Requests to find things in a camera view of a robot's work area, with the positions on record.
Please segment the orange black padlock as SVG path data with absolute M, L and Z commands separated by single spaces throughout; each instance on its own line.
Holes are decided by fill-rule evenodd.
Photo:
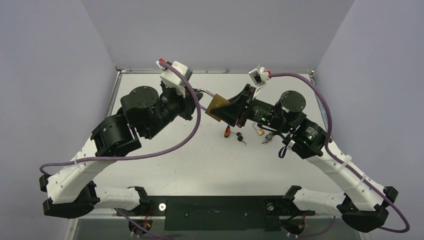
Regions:
M 227 125 L 227 127 L 225 128 L 225 131 L 224 131 L 224 137 L 228 138 L 230 136 L 230 134 L 231 134 L 231 127 L 229 125 Z

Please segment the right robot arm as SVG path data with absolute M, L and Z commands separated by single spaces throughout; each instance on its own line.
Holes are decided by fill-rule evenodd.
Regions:
M 373 182 L 331 139 L 328 130 L 304 113 L 305 97 L 297 91 L 283 92 L 275 104 L 256 99 L 257 89 L 249 84 L 236 96 L 215 95 L 207 113 L 232 127 L 252 121 L 282 137 L 279 156 L 292 151 L 313 164 L 341 189 L 341 193 L 308 190 L 293 185 L 282 199 L 289 213 L 315 212 L 340 217 L 351 228 L 368 233 L 381 229 L 398 196 L 393 187 Z

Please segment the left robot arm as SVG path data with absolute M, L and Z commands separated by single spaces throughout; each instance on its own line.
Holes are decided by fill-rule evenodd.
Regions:
M 70 165 L 40 177 L 40 189 L 47 193 L 42 204 L 44 215 L 75 219 L 95 209 L 115 208 L 145 214 L 151 202 L 143 187 L 102 187 L 94 178 L 118 158 L 140 149 L 141 138 L 152 139 L 177 117 L 190 121 L 195 101 L 202 97 L 201 92 L 191 95 L 188 89 L 179 95 L 168 87 L 158 93 L 150 86 L 136 87 L 124 95 L 116 114 L 106 117 L 92 131 Z

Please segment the small brass padlock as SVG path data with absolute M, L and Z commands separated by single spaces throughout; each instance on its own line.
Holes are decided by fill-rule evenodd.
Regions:
M 262 128 L 260 128 L 256 123 L 253 123 L 252 124 L 252 127 L 255 129 L 255 131 L 256 131 L 256 133 L 259 135 L 259 136 L 262 136 L 262 135 L 264 135 L 265 134 L 265 131 L 262 129 Z

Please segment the large brass padlock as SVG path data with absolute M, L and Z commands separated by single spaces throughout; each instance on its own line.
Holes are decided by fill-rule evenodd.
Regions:
M 214 114 L 212 114 L 212 109 L 222 107 L 224 105 L 227 105 L 229 101 L 222 96 L 218 94 L 213 94 L 212 92 L 206 90 L 206 89 L 195 89 L 194 90 L 197 93 L 204 93 L 212 97 L 211 102 L 209 103 L 208 107 L 205 109 L 205 113 L 210 116 L 211 118 L 215 119 L 216 121 L 220 122 L 221 119 Z

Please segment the black keys of orange padlock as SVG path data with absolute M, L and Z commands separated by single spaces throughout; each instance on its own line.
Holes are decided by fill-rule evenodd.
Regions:
M 243 143 L 245 146 L 247 145 L 247 142 L 244 140 L 243 134 L 241 132 L 231 132 L 232 134 L 237 136 L 237 140 L 241 143 Z

